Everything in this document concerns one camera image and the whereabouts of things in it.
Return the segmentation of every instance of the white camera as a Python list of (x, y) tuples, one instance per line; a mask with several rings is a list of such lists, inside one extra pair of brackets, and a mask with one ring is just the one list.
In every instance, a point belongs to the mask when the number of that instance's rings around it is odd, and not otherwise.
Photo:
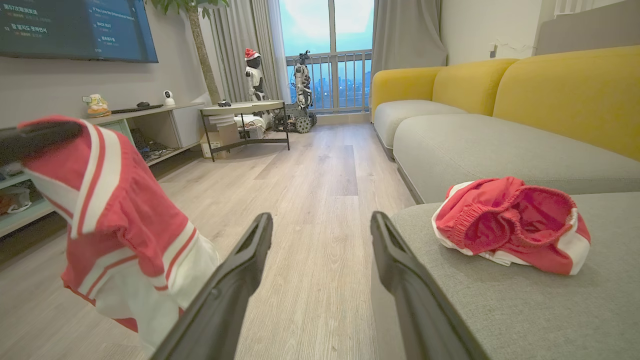
[(175, 100), (173, 99), (173, 93), (171, 93), (169, 90), (165, 90), (163, 92), (163, 97), (164, 97), (165, 106), (175, 105)]

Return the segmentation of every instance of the television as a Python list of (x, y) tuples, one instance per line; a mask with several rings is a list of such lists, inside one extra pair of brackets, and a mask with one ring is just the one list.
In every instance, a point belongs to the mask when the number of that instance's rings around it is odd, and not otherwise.
[(5, 0), (0, 56), (158, 62), (145, 0)]

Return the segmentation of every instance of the metal railing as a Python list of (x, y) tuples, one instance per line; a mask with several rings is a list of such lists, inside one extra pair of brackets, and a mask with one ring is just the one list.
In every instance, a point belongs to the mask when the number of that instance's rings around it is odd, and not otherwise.
[[(335, 53), (309, 54), (307, 60), (314, 112), (343, 112), (369, 110), (369, 88), (371, 84), (371, 49), (338, 51)], [(287, 56), (289, 93), (296, 100), (294, 59)]]

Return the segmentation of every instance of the gray sofa seat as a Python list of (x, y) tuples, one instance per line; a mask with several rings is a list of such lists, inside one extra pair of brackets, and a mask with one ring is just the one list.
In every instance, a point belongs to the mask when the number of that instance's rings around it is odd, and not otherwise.
[(384, 102), (376, 108), (374, 127), (382, 144), (393, 149), (394, 135), (400, 123), (407, 118), (418, 115), (438, 115), (467, 113), (453, 106), (428, 100), (400, 100)]
[(418, 116), (396, 131), (394, 156), (423, 203), (449, 187), (514, 176), (570, 195), (640, 191), (640, 162), (533, 127), (476, 114)]
[[(573, 276), (445, 248), (430, 221), (439, 204), (413, 206), (392, 221), (491, 359), (637, 359), (640, 192), (573, 199), (593, 244)], [(393, 298), (373, 268), (380, 358), (404, 359)]]

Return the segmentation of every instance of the tree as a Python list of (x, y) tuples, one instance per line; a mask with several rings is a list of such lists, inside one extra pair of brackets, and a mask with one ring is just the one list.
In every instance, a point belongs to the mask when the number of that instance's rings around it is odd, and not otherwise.
[[(226, 6), (229, 6), (228, 0), (220, 1), (225, 3)], [(211, 63), (209, 62), (209, 55), (207, 55), (207, 48), (204, 46), (202, 28), (200, 28), (200, 19), (198, 19), (198, 7), (203, 6), (203, 19), (211, 19), (211, 11), (209, 8), (217, 6), (218, 0), (151, 0), (151, 3), (156, 9), (164, 11), (165, 15), (170, 9), (175, 9), (177, 13), (180, 13), (180, 9), (183, 9), (187, 13), (187, 16), (189, 17), (189, 25), (191, 26), (191, 33), (193, 34), (193, 41), (196, 43), (196, 50), (198, 51), (202, 75), (204, 76), (204, 82), (207, 85), (207, 91), (209, 92), (209, 98), (211, 99), (212, 104), (217, 104), (218, 101), (220, 101), (220, 93), (218, 93), (216, 79), (213, 77), (213, 70), (211, 69)]]

